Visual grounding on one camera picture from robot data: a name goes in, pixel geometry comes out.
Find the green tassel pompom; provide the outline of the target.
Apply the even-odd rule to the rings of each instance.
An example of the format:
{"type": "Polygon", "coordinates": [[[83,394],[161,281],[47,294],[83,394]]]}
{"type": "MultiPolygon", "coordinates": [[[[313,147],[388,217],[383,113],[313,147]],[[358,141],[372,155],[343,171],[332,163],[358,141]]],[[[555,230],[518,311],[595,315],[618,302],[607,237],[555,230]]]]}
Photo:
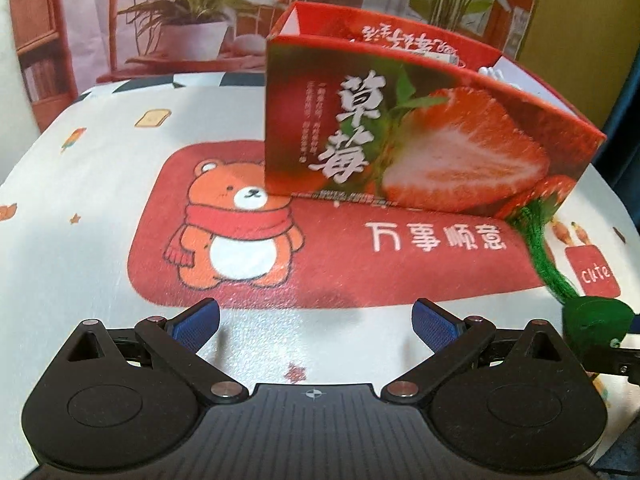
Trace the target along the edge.
{"type": "Polygon", "coordinates": [[[576,292],[544,248],[544,226],[553,213],[550,198],[529,198],[506,222],[521,234],[538,276],[562,304],[563,337],[582,361],[590,351],[617,349],[628,335],[638,335],[639,315],[623,301],[576,292]]]}

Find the printed room scene backdrop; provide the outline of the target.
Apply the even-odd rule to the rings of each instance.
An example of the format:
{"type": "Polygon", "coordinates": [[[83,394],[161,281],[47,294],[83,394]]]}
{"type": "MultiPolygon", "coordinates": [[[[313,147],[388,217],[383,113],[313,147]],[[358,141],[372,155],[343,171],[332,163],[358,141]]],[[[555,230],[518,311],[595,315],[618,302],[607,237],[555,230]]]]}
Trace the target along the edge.
{"type": "Polygon", "coordinates": [[[25,93],[39,128],[101,82],[171,73],[257,72],[292,3],[395,14],[515,56],[535,0],[9,0],[25,93]]]}

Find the cartoon bear table mat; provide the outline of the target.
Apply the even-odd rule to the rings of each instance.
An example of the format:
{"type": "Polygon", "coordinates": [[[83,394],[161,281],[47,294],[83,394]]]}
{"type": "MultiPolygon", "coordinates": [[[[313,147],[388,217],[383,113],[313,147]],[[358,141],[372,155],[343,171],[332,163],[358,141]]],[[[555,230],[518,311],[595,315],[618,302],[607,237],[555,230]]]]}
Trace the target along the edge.
{"type": "MultiPolygon", "coordinates": [[[[271,193],[266,84],[91,89],[1,188],[7,479],[634,479],[639,385],[586,370],[506,219],[271,193]],[[134,326],[205,298],[207,404],[134,326]],[[420,404],[381,398],[433,352],[425,298],[497,335],[420,404]]],[[[580,296],[639,310],[639,239],[589,165],[544,226],[580,296]]]]}

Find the red strawberry cardboard box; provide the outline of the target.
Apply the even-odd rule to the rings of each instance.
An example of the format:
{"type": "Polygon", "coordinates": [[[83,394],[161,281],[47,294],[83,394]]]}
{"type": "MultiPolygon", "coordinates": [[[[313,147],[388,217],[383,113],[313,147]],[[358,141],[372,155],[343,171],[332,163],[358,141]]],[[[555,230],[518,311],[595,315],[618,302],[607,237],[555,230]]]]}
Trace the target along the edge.
{"type": "Polygon", "coordinates": [[[348,6],[296,2],[267,39],[271,193],[506,219],[562,204],[603,133],[487,44],[348,6]],[[430,55],[456,48],[465,67],[430,55]]]}

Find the white shipping label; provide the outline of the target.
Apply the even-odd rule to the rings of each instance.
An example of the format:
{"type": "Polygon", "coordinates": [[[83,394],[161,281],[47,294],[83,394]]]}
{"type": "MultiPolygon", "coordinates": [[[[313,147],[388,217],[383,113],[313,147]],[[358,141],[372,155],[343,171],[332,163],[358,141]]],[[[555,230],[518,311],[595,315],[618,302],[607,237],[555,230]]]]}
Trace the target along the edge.
{"type": "Polygon", "coordinates": [[[458,50],[446,42],[435,42],[431,46],[430,55],[433,58],[436,58],[436,60],[447,62],[455,66],[466,66],[465,62],[460,58],[458,50]]]}

